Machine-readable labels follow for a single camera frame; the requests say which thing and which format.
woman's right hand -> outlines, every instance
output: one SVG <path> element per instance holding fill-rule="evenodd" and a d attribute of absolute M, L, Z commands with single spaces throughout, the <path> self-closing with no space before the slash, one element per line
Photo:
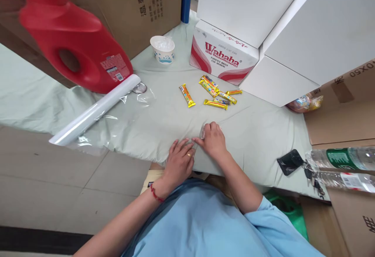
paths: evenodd
<path fill-rule="evenodd" d="M 200 138 L 193 138 L 192 140 L 216 161 L 228 154 L 224 134 L 216 122 L 205 124 L 204 133 L 203 140 Z"/>

person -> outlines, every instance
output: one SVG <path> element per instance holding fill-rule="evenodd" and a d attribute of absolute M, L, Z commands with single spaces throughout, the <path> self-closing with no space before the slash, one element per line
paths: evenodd
<path fill-rule="evenodd" d="M 192 140 L 217 162 L 238 208 L 212 185 L 187 179 L 194 143 L 176 140 L 163 176 L 74 257 L 322 256 L 237 165 L 219 125 L 204 130 L 204 140 Z"/>

snack bag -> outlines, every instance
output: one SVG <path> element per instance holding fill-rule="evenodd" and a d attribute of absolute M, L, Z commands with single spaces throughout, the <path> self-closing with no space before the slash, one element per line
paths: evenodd
<path fill-rule="evenodd" d="M 309 111 L 314 111 L 320 108 L 321 103 L 323 101 L 323 96 L 319 96 L 317 98 L 313 98 L 311 93 L 307 93 L 299 97 L 298 99 L 290 102 L 286 106 L 294 112 L 304 113 Z"/>

green bag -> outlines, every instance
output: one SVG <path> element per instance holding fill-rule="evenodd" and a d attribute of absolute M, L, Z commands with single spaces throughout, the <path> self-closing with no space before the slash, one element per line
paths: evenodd
<path fill-rule="evenodd" d="M 302 207 L 296 204 L 294 201 L 278 195 L 274 190 L 270 190 L 264 194 L 264 196 L 281 212 L 283 212 L 290 220 L 296 230 L 307 240 L 306 224 Z"/>

sleeve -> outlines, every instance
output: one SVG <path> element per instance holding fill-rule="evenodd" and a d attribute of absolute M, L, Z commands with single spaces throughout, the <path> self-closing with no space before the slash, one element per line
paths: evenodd
<path fill-rule="evenodd" d="M 245 217 L 282 256 L 323 256 L 265 197 L 258 210 Z"/>

